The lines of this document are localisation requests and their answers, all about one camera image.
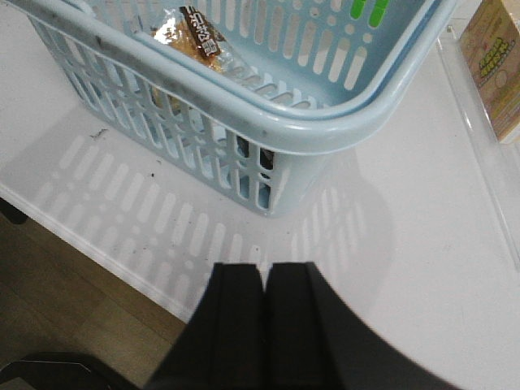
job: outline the shopping basket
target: shopping basket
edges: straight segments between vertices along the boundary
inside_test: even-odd
[[[241,69],[212,71],[151,37],[179,0],[6,1],[28,14],[96,115],[263,215],[295,207],[333,152],[384,124],[457,5],[188,2],[254,69],[241,76]]]

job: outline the white countertop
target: white countertop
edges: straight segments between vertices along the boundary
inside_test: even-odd
[[[0,91],[0,197],[180,318],[214,262],[314,261],[369,326],[441,378],[520,388],[520,276],[436,49],[388,124],[280,219],[95,119],[3,4]]]

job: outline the wooden floor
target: wooden floor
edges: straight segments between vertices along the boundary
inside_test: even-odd
[[[184,324],[29,220],[0,214],[0,367],[35,352],[81,352],[142,386]],[[20,383],[1,386],[18,389]]]

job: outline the transparent plastic shelf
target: transparent plastic shelf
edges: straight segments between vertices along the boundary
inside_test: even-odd
[[[520,271],[520,144],[504,145],[496,139],[460,50],[462,22],[454,19],[440,35],[437,47],[502,232]]]

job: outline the cardboard box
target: cardboard box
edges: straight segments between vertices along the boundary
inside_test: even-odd
[[[483,0],[461,50],[496,137],[520,141],[520,0]]]

